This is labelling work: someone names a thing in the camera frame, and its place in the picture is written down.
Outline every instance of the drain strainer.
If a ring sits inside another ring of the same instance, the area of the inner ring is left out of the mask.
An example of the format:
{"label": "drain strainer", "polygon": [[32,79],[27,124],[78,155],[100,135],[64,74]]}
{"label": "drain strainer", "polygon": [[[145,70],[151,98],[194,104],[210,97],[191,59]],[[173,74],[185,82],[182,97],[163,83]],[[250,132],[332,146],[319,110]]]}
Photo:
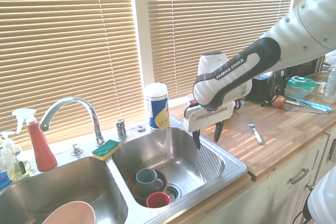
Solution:
{"label": "drain strainer", "polygon": [[179,199],[182,195],[181,189],[176,184],[173,183],[167,184],[166,193],[170,196],[172,202]]}

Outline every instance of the drawer handle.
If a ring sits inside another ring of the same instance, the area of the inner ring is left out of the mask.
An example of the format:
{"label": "drawer handle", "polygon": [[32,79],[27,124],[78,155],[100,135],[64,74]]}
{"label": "drawer handle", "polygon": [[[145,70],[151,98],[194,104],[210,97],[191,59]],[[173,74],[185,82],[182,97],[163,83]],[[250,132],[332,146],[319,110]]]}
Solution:
{"label": "drawer handle", "polygon": [[300,180],[302,180],[308,173],[309,173],[309,169],[304,169],[302,168],[302,171],[304,172],[304,174],[302,174],[300,177],[296,178],[296,179],[293,179],[293,178],[290,178],[289,181],[290,183],[293,185],[297,182],[299,182]]}

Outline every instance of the sponge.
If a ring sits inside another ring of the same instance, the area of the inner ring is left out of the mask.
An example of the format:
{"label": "sponge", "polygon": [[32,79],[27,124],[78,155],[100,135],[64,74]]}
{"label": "sponge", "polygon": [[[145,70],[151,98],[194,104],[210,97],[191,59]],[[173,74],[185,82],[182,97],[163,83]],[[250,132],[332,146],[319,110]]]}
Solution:
{"label": "sponge", "polygon": [[108,140],[92,152],[92,157],[104,161],[119,148],[119,142]]}

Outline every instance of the double sink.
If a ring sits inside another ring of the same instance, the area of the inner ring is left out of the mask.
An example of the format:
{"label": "double sink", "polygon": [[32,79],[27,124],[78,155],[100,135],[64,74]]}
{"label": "double sink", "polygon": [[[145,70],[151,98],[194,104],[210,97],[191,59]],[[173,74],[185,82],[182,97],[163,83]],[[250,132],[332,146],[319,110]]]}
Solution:
{"label": "double sink", "polygon": [[[91,157],[94,144],[83,154],[57,155],[58,167],[12,183],[0,191],[0,223],[42,224],[59,206],[74,200],[88,202],[97,224],[167,223],[247,173],[247,166],[201,136],[194,145],[183,123],[171,116],[163,131],[128,132],[121,147],[105,162]],[[127,180],[149,167],[167,178],[171,204],[146,208],[138,204]]]}

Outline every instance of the white spray nozzle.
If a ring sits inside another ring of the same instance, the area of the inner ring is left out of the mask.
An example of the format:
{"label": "white spray nozzle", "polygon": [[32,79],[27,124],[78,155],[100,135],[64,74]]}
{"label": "white spray nozzle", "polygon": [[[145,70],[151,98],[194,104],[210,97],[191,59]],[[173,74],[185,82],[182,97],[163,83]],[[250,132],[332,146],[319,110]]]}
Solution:
{"label": "white spray nozzle", "polygon": [[34,117],[35,113],[36,113],[36,110],[34,109],[18,109],[12,112],[12,115],[16,116],[17,118],[16,134],[20,133],[24,121],[26,121],[26,123],[31,123],[31,122],[36,121],[36,118]]}
{"label": "white spray nozzle", "polygon": [[14,146],[14,141],[10,139],[8,136],[15,134],[14,131],[4,131],[0,132],[0,134],[4,137],[4,147],[5,148],[12,148]]}
{"label": "white spray nozzle", "polygon": [[4,132],[0,132],[0,135],[2,135],[4,137],[5,140],[9,139],[9,135],[13,135],[15,134],[14,131],[4,131]]}

